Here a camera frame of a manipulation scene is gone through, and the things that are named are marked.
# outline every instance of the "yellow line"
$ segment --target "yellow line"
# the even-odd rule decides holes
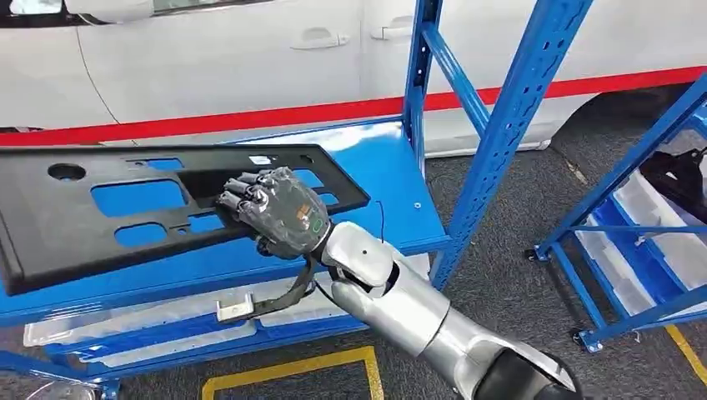
[[[357,361],[365,362],[366,374],[369,377],[371,398],[373,400],[383,399],[383,386],[380,381],[378,362],[375,358],[375,350],[373,346],[360,347],[343,352],[335,352],[324,356],[307,358],[291,363],[288,362],[272,367],[254,369],[253,371],[235,373],[233,375],[212,377],[207,380],[202,387],[202,399],[213,400],[213,396],[217,390],[237,388],[239,386],[249,385],[252,383],[270,381],[298,373],[308,373],[322,368],[336,367],[338,365],[354,363]]]
[[[707,368],[704,367],[699,357],[697,357],[697,354],[694,353],[692,347],[687,343],[687,340],[685,340],[678,327],[675,325],[667,325],[665,330],[668,331],[670,337],[673,338],[675,344],[677,344],[680,351],[683,352],[689,365],[694,369],[694,373],[697,374],[697,377],[707,386]]]

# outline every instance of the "round hole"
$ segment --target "round hole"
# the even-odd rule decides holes
[[[60,181],[77,181],[86,176],[86,170],[76,164],[54,164],[47,173]]]

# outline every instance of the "car door handle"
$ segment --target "car door handle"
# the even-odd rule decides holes
[[[345,33],[332,33],[325,27],[311,27],[305,29],[290,47],[295,50],[335,48],[347,44],[350,39]]]
[[[393,40],[410,36],[413,36],[412,15],[395,17],[388,25],[371,29],[371,37],[378,40]]]

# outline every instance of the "white car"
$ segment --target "white car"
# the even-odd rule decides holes
[[[490,108],[534,3],[444,1],[440,30]],[[136,137],[138,143],[205,143],[397,113],[415,1],[0,4],[0,126],[229,114],[224,121],[249,128]],[[704,15],[704,0],[594,0],[521,148],[547,146],[598,93],[695,80],[707,64]],[[436,67],[429,93],[428,155],[472,153],[479,137]],[[318,104],[330,106],[309,107]],[[253,114],[234,114],[269,109],[281,110],[260,114],[256,125],[241,123]]]

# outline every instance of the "blue shelving rack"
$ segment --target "blue shelving rack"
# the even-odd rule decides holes
[[[405,254],[437,252],[430,272],[435,287],[442,288],[459,264],[460,257],[496,193],[501,177],[591,3],[591,0],[538,0],[498,101],[489,113],[438,31],[442,0],[418,0],[401,115],[315,130],[314,136],[319,140],[346,137],[346,142],[351,142],[351,135],[361,137],[355,146],[324,148],[373,200],[381,200],[385,208],[386,240]],[[422,174],[423,103],[433,58],[449,80],[481,137],[479,150],[465,179],[452,222],[446,230],[434,211]],[[278,138],[306,141],[312,137],[312,133],[296,132],[286,139],[282,135]],[[377,171],[386,171],[387,175],[393,174],[396,179],[381,182]],[[415,201],[414,207],[408,207],[410,198]],[[335,219],[352,220],[372,232],[380,227],[378,204],[346,212]],[[0,324],[13,325],[69,317],[292,277],[303,266],[301,260],[290,262],[260,257],[253,248],[250,241],[242,239],[15,297],[0,293]],[[232,259],[234,251],[239,254],[238,264]],[[209,325],[213,322],[209,318],[213,319],[213,315],[203,317],[201,322]],[[194,328],[194,324],[199,323],[190,321],[189,326]],[[85,371],[69,366],[66,354],[72,351],[66,348],[47,348],[51,362],[2,351],[0,368],[81,382],[102,389],[105,398],[115,398],[118,395],[119,379],[136,373],[365,328],[352,317],[293,325],[283,326],[277,334],[258,326],[258,333],[252,337],[120,367],[88,362]],[[126,343],[120,340],[124,337],[119,335],[111,339],[115,343]],[[107,341],[89,342],[98,346]]]
[[[639,226],[631,221],[625,210],[612,195],[625,179],[648,158],[662,143],[669,142],[684,129],[694,129],[707,138],[707,75],[703,75],[661,117],[653,127],[616,163],[599,184],[562,220],[560,225],[529,253],[531,259],[557,260],[594,322],[594,329],[579,331],[575,337],[586,349],[598,352],[602,340],[628,331],[681,323],[707,317],[707,311],[676,312],[707,301],[707,284],[689,290],[675,275],[664,255],[655,246],[650,235],[660,233],[707,233],[707,226]],[[588,218],[596,223],[588,224]],[[641,312],[628,312],[614,294],[614,287],[588,250],[578,239],[581,232],[603,232],[620,250],[622,256],[655,302]],[[561,243],[575,241],[584,260],[611,302],[618,321],[604,320],[596,303],[579,278],[574,265],[567,257]]]

